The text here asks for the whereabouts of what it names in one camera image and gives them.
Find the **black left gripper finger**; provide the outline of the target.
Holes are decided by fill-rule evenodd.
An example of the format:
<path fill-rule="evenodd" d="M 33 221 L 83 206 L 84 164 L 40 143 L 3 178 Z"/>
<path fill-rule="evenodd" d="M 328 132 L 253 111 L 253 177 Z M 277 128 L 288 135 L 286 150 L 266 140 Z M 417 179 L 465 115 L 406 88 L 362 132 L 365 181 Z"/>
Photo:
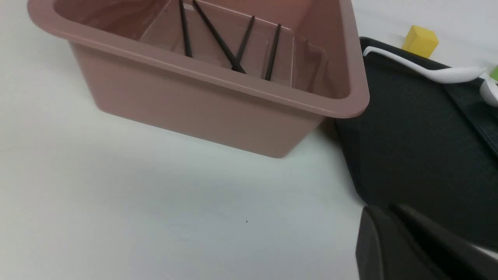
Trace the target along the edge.
<path fill-rule="evenodd" d="M 496 280 L 497 260 L 405 205 L 362 209 L 361 280 Z"/>

